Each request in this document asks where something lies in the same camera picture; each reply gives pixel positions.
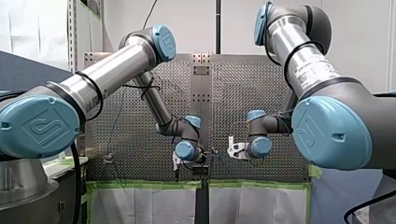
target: white wall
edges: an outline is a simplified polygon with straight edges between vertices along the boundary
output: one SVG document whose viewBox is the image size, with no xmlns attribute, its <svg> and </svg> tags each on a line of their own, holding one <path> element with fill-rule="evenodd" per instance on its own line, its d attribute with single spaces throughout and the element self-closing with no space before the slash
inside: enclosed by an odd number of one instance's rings
<svg viewBox="0 0 396 224">
<path fill-rule="evenodd" d="M 275 5 L 312 5 L 321 7 L 321 0 L 275 0 Z M 262 47 L 254 45 L 253 31 L 262 0 L 222 1 L 221 53 L 265 54 Z"/>
<path fill-rule="evenodd" d="M 159 0 L 147 27 L 166 24 L 173 32 L 178 53 L 215 50 L 214 0 Z M 104 0 L 106 51 L 118 48 L 124 35 L 141 30 L 153 1 Z"/>
<path fill-rule="evenodd" d="M 332 20 L 329 60 L 344 76 L 357 77 L 370 91 L 388 89 L 391 0 L 325 0 Z"/>
</svg>

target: metal stand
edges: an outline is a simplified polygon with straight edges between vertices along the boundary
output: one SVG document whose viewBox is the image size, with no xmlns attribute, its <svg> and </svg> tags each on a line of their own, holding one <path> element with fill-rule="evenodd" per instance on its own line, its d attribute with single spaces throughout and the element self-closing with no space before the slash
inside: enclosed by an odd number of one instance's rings
<svg viewBox="0 0 396 224">
<path fill-rule="evenodd" d="M 194 224 L 209 224 L 209 168 L 207 165 L 194 165 L 192 178 L 201 181 L 201 188 L 195 192 Z"/>
</svg>

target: metal frame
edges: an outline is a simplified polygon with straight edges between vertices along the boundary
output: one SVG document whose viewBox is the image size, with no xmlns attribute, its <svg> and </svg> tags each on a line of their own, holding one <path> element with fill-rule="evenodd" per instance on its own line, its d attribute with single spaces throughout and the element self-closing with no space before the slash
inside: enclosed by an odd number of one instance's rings
<svg viewBox="0 0 396 224">
<path fill-rule="evenodd" d="M 109 53 L 87 53 L 85 65 L 107 55 Z M 203 147 L 219 152 L 209 159 L 210 178 L 309 181 L 307 163 L 291 137 L 271 135 L 274 152 L 262 160 L 237 161 L 227 155 L 231 124 L 246 120 L 249 109 L 260 108 L 269 114 L 281 109 L 286 93 L 282 69 L 266 57 L 178 54 L 172 62 L 160 64 L 153 73 L 156 77 L 154 84 L 162 86 L 163 99 L 174 115 L 190 114 L 202 118 Z M 99 175 L 106 169 L 103 153 L 125 91 L 128 92 L 125 93 L 124 108 L 110 144 L 110 151 L 116 152 L 116 163 L 110 167 L 109 174 Z M 90 179 L 114 178 L 112 174 L 122 169 L 125 174 L 118 174 L 118 178 L 174 180 L 171 138 L 154 133 L 154 118 L 139 95 L 138 90 L 121 89 L 105 101 L 103 115 L 92 124 L 97 157 L 92 158 L 92 168 L 88 172 Z M 233 128 L 235 138 L 243 139 L 246 126 Z M 180 179 L 191 179 L 191 172 L 182 169 Z"/>
<path fill-rule="evenodd" d="M 78 69 L 77 1 L 79 0 L 68 0 L 67 4 L 68 58 L 72 73 Z"/>
</svg>

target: green tape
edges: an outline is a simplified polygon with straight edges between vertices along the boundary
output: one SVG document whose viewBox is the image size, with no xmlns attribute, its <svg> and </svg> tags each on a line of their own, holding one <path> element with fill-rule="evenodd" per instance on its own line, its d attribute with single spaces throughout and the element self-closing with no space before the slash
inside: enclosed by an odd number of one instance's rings
<svg viewBox="0 0 396 224">
<path fill-rule="evenodd" d="M 161 182 L 145 180 L 109 180 L 90 181 L 87 186 L 92 189 L 198 189 L 200 181 Z"/>
<path fill-rule="evenodd" d="M 162 182 L 147 180 L 107 180 L 87 182 L 88 223 L 92 220 L 92 198 L 97 189 L 198 189 L 200 181 Z M 210 188 L 264 188 L 264 189 L 296 189 L 306 191 L 306 224 L 311 214 L 311 183 L 282 183 L 276 181 L 255 180 L 216 180 L 209 182 Z"/>
<path fill-rule="evenodd" d="M 305 209 L 305 218 L 306 218 L 306 224 L 310 224 L 311 222 L 311 188 L 312 185 L 311 183 L 306 183 L 307 184 L 307 189 L 306 189 L 306 209 Z"/>
<path fill-rule="evenodd" d="M 316 165 L 308 165 L 308 174 L 311 177 L 316 177 L 317 179 L 321 179 L 323 172 Z"/>
</svg>

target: robotic arm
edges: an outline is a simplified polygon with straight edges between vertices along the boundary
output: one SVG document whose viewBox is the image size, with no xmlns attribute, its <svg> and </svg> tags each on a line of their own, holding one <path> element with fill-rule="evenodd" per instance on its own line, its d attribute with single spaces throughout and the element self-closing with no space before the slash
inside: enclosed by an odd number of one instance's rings
<svg viewBox="0 0 396 224">
<path fill-rule="evenodd" d="M 331 36 L 331 23 L 320 8 L 268 3 L 260 9 L 255 43 L 275 54 L 298 99 L 295 102 L 289 91 L 285 105 L 297 105 L 290 123 L 283 125 L 290 124 L 301 153 L 320 167 L 394 169 L 396 100 L 375 97 L 357 79 L 341 76 L 323 56 Z M 268 152 L 271 146 L 255 143 L 272 133 L 272 118 L 263 111 L 247 116 L 250 148 Z M 275 133 L 282 132 L 282 127 L 276 128 Z"/>
<path fill-rule="evenodd" d="M 0 102 L 0 152 L 24 159 L 62 152 L 90 110 L 131 78 L 175 55 L 172 33 L 166 26 L 154 26 L 130 34 L 119 51 L 61 83 L 49 82 Z"/>
</svg>

